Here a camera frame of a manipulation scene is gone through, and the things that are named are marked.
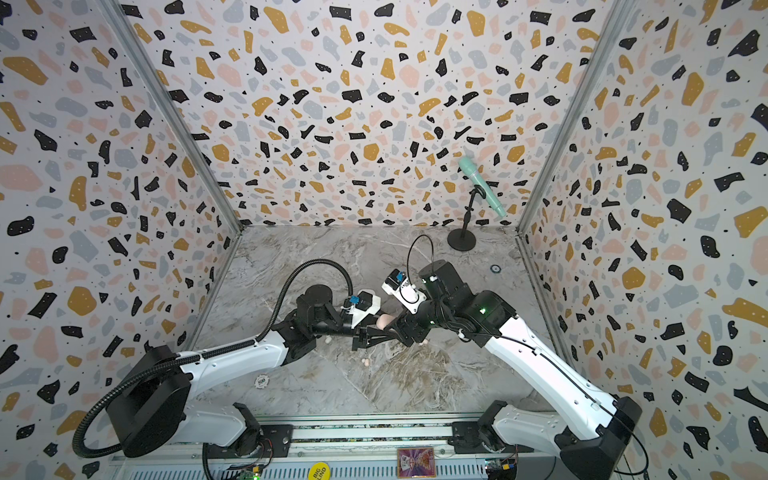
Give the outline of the pink earbud case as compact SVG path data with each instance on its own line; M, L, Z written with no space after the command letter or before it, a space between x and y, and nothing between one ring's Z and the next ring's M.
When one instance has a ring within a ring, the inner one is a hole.
M376 321L376 327L380 330L384 330L386 327L388 327L393 321L395 320L395 317L389 314L383 314L381 315L377 321Z

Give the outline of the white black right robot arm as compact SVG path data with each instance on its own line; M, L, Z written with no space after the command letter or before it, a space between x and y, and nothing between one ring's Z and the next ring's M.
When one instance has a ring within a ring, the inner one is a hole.
M615 398L571 368L497 293L471 291L453 265L438 260L416 282L393 270L382 285L404 311L389 324L405 344L437 328L455 333L515 370L553 407L552 414L495 401L468 433L456 430L456 450L502 453L524 446L556 457L578 479L609 479L634 440L641 407Z

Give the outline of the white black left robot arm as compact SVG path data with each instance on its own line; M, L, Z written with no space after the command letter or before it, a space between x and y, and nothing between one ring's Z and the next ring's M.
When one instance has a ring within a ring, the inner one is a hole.
M138 382L119 393L106 411L129 458L168 443L206 443L249 456L267 446L269 436L242 403L207 408L202 393L233 379L293 363L315 349L322 336L345 336L355 349L400 339L396 319L382 312L381 300L362 290L333 304L325 285L312 285L297 298L285 319L258 338L177 355L151 350L132 370Z

